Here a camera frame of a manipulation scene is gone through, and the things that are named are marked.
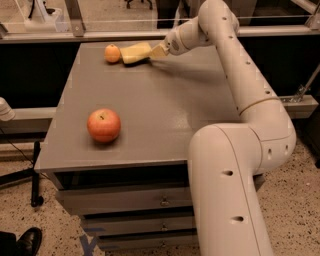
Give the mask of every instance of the apple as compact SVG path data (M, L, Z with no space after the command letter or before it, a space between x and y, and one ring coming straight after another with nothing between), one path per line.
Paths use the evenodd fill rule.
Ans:
M118 137L121 121L116 112L102 108L90 114L87 120L87 129L95 141L108 143Z

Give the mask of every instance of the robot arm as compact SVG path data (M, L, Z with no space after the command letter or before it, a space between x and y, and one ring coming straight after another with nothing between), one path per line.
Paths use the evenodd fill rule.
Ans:
M191 140L188 172L202 256L272 256L253 176L290 157L291 119L237 39L222 0L207 0L197 18L169 32L167 51L214 44L242 123L214 124Z

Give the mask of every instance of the cable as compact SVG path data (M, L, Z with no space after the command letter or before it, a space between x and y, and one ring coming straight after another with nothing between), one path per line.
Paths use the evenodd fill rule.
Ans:
M2 130L1 127L0 127L0 131L2 132L3 135L7 136L7 134ZM11 146L13 146L16 150L18 150L18 151L23 155L23 157L33 165L33 161L32 161L30 158L28 158L28 157L22 152L21 149L19 149L17 146L15 146L9 139L5 138L5 140L6 140Z

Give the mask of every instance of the drawer handle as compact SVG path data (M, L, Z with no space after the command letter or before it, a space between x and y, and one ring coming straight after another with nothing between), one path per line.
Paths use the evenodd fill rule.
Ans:
M162 201L161 201L160 205L162 207L168 207L170 205L170 202L167 200L167 197L163 197L162 198Z
M162 224L162 228L161 228L161 231L162 232L167 232L169 229L167 227L167 225L165 223Z

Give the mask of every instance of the speckled floor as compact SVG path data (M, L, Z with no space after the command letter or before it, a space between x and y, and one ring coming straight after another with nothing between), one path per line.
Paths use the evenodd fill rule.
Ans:
M30 150L24 146L28 155ZM0 155L10 159L11 145L0 148ZM21 157L5 161L0 158L0 175L30 166ZM258 191L260 205L267 224L275 256L320 255L320 171L315 159L301 140L290 160L280 168L264 175L265 182ZM56 189L42 177L40 193L44 204L38 209L30 206L30 180L0 189L0 229L17 237L31 226L43 230L43 243L38 255L85 254L81 239L88 239L80 227L80 220L70 216L55 200ZM108 256L191 256L200 255L197 246L174 246L126 252L105 253L95 247L93 255Z

